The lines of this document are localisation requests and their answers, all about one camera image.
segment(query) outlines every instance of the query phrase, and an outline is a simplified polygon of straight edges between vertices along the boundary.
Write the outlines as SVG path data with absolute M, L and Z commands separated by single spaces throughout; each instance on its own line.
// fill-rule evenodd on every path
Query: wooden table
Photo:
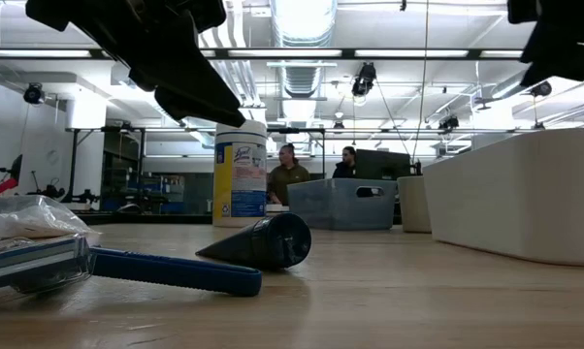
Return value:
M 194 258 L 234 233 L 117 225 L 102 243 Z M 0 348 L 584 348 L 584 268 L 392 232 L 314 232 L 260 296 L 101 277 L 46 297 L 0 290 Z

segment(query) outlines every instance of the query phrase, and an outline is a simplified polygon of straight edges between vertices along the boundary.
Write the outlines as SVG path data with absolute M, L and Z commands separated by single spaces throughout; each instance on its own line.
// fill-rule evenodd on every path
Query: black cone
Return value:
M 266 217 L 216 242 L 198 256 L 266 270 L 284 269 L 304 261 L 311 248 L 311 231 L 293 213 Z

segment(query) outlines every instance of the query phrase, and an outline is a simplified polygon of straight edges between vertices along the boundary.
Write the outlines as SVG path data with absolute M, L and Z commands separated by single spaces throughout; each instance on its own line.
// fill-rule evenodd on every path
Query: plastic bag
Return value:
M 55 238 L 70 234 L 85 235 L 88 240 L 99 235 L 70 209 L 48 197 L 0 198 L 0 241 L 8 238 Z

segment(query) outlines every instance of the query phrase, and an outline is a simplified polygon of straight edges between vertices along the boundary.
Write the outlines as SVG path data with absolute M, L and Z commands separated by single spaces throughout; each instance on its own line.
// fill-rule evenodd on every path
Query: blue handle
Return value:
M 262 272 L 250 268 L 90 247 L 92 275 L 256 296 Z

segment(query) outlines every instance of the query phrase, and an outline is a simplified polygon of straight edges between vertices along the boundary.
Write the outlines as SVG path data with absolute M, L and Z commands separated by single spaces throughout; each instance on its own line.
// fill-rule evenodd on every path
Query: woman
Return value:
M 309 171 L 299 165 L 292 143 L 281 147 L 279 162 L 281 165 L 275 167 L 269 176 L 269 197 L 275 204 L 288 206 L 288 184 L 309 181 Z
M 341 162 L 336 165 L 333 178 L 354 178 L 357 166 L 357 151 L 347 146 L 341 152 Z

